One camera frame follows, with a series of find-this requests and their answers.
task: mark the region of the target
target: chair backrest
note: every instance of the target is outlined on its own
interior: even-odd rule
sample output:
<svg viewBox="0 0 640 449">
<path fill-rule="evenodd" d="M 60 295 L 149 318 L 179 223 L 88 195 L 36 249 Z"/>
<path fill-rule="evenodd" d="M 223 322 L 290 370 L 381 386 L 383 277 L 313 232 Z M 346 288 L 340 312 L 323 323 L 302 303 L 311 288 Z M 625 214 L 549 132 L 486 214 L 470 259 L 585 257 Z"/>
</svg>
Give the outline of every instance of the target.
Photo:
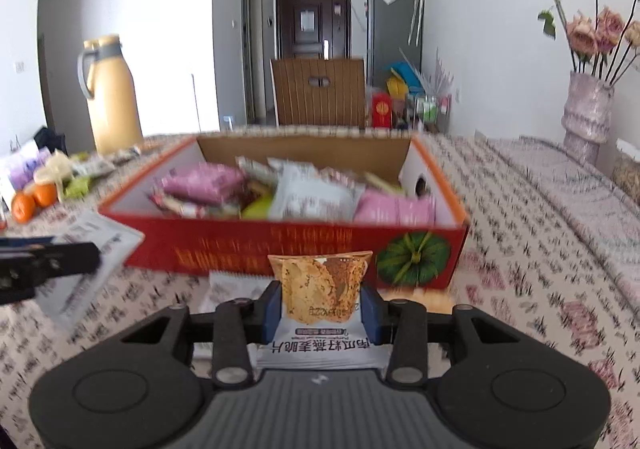
<svg viewBox="0 0 640 449">
<path fill-rule="evenodd" d="M 278 125 L 365 126 L 363 59 L 273 59 Z"/>
</svg>

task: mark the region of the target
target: pumpkin illustration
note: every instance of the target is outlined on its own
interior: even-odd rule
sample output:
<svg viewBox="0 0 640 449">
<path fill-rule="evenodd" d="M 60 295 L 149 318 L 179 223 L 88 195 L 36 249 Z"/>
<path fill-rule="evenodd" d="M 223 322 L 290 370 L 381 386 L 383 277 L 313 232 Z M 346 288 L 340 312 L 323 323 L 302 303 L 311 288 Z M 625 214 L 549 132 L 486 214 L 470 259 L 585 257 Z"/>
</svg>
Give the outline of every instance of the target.
<svg viewBox="0 0 640 449">
<path fill-rule="evenodd" d="M 376 256 L 378 277 L 388 285 L 421 286 L 447 266 L 449 242 L 433 233 L 406 233 Z"/>
</svg>

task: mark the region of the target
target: refrigerator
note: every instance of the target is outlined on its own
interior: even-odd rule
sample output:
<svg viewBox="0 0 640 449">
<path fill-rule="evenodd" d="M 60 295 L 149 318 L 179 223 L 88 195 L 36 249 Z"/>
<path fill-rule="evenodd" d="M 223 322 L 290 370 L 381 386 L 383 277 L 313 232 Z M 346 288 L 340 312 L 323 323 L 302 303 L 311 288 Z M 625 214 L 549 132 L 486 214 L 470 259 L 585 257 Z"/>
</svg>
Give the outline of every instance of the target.
<svg viewBox="0 0 640 449">
<path fill-rule="evenodd" d="M 389 66 L 403 61 L 400 48 L 418 71 L 422 70 L 422 28 L 418 44 L 415 35 L 419 14 L 415 15 L 415 27 L 409 44 L 414 0 L 367 0 L 367 84 L 386 89 Z"/>
</svg>

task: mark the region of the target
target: dried rose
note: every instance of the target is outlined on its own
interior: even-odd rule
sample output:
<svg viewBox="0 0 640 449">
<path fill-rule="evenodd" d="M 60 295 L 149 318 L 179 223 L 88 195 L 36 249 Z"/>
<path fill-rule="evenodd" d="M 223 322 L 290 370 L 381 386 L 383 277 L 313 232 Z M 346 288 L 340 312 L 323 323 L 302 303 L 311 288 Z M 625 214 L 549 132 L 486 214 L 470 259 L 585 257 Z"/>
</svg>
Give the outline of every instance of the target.
<svg viewBox="0 0 640 449">
<path fill-rule="evenodd" d="M 596 31 L 588 17 L 574 16 L 574 20 L 566 26 L 566 33 L 572 50 L 588 56 L 598 53 Z"/>
<path fill-rule="evenodd" d="M 617 12 L 612 12 L 608 6 L 598 14 L 598 30 L 604 30 L 612 38 L 619 38 L 625 29 L 625 22 Z"/>
<path fill-rule="evenodd" d="M 620 41 L 619 37 L 615 37 L 609 33 L 604 28 L 598 28 L 596 30 L 596 42 L 598 44 L 598 51 L 601 54 L 610 54 L 613 51 L 613 48 L 616 47 L 618 42 Z"/>
<path fill-rule="evenodd" d="M 625 39 L 634 48 L 640 47 L 640 21 L 633 21 L 626 29 Z"/>
</svg>

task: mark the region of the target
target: vase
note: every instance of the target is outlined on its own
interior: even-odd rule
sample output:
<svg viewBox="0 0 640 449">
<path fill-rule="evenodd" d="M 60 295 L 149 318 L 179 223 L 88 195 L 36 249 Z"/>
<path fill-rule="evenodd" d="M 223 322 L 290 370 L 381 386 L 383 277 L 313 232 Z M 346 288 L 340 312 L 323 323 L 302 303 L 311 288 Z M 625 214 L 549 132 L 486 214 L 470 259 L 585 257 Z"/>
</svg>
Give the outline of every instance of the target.
<svg viewBox="0 0 640 449">
<path fill-rule="evenodd" d="M 589 74 L 571 72 L 564 105 L 564 147 L 581 162 L 595 165 L 600 145 L 609 138 L 613 88 Z"/>
</svg>

